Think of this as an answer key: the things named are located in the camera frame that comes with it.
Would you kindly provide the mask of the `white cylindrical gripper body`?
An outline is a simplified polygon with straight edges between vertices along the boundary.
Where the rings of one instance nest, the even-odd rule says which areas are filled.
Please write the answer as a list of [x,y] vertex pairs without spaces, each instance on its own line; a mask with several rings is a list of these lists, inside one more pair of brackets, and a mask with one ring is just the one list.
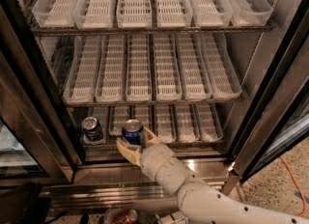
[[141,170],[148,178],[159,183],[179,183],[181,162],[165,144],[151,145],[141,155]]

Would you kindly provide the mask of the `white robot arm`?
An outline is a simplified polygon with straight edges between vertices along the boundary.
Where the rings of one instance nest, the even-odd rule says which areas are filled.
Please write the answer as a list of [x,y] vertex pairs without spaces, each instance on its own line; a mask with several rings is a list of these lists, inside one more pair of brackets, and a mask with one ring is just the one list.
[[309,224],[309,219],[238,202],[209,186],[177,159],[175,153],[150,130],[122,131],[119,152],[139,166],[177,199],[178,209],[191,221],[202,224]]

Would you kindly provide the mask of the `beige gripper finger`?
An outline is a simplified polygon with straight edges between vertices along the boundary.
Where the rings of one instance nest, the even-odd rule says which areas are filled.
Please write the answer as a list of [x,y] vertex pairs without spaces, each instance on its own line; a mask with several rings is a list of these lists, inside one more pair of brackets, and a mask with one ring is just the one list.
[[145,133],[145,146],[149,147],[154,144],[159,144],[160,140],[158,137],[148,128],[144,128],[144,133]]
[[131,164],[140,165],[141,147],[139,145],[131,145],[121,137],[118,137],[116,146],[120,154]]

